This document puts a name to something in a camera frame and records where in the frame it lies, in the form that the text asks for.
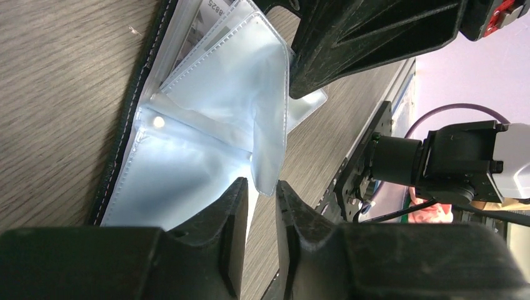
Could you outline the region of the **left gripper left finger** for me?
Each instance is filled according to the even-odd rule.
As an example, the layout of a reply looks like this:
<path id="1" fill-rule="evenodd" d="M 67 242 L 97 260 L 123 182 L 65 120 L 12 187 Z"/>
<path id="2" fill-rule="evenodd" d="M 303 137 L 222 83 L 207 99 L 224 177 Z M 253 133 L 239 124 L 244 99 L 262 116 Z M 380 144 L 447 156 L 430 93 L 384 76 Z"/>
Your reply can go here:
<path id="1" fill-rule="evenodd" d="M 166 299 L 239 299 L 248 221 L 248 180 L 167 234 Z"/>

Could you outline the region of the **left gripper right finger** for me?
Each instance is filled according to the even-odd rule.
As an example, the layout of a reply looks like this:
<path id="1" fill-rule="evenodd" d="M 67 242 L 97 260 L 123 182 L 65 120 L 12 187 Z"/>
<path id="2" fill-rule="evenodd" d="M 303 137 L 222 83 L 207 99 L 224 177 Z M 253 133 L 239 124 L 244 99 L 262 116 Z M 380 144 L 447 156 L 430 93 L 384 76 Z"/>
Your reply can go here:
<path id="1" fill-rule="evenodd" d="M 340 299 L 344 252 L 335 225 L 286 181 L 276 186 L 281 299 Z"/>

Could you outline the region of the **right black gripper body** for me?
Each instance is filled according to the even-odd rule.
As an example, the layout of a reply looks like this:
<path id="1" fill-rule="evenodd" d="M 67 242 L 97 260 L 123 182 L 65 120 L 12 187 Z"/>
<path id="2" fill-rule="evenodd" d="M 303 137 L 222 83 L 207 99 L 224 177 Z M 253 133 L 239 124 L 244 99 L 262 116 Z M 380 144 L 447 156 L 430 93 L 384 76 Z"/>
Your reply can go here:
<path id="1" fill-rule="evenodd" d="M 478 41 L 513 23 L 529 11 L 529 0 L 469 0 L 459 31 Z"/>

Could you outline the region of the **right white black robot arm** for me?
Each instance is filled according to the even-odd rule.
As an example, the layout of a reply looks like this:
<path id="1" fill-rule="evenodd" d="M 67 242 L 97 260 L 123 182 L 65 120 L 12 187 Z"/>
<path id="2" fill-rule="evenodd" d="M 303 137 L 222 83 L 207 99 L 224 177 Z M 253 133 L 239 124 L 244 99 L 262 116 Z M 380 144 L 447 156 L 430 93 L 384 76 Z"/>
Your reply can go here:
<path id="1" fill-rule="evenodd" d="M 449 44 L 495 1 L 258 1 L 299 19 L 289 94 L 298 99 L 337 79 L 435 51 Z M 423 141 L 368 134 L 353 157 L 365 178 L 413 186 L 439 203 L 500 203 L 523 169 L 501 154 L 515 127 L 504 121 L 448 125 Z"/>

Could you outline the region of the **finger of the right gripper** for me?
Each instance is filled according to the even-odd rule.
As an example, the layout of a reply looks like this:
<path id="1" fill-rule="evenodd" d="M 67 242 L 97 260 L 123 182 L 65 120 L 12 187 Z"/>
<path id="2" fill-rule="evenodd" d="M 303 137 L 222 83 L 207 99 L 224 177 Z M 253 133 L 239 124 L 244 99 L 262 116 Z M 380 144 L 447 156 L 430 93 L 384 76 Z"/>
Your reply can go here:
<path id="1" fill-rule="evenodd" d="M 299 99 L 337 79 L 438 50 L 455 39 L 460 0 L 261 1 L 300 18 L 292 41 L 289 95 Z"/>

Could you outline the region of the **black card holder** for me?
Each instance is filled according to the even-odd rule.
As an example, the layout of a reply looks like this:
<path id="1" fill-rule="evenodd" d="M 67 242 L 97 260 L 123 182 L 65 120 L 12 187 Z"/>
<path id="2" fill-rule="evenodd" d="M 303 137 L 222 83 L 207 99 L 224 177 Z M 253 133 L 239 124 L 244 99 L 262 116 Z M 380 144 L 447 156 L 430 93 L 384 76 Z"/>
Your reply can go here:
<path id="1" fill-rule="evenodd" d="M 327 100 L 288 94 L 294 52 L 254 1 L 164 1 L 122 105 L 87 224 L 175 228 L 238 177 L 248 218 L 288 132 Z"/>

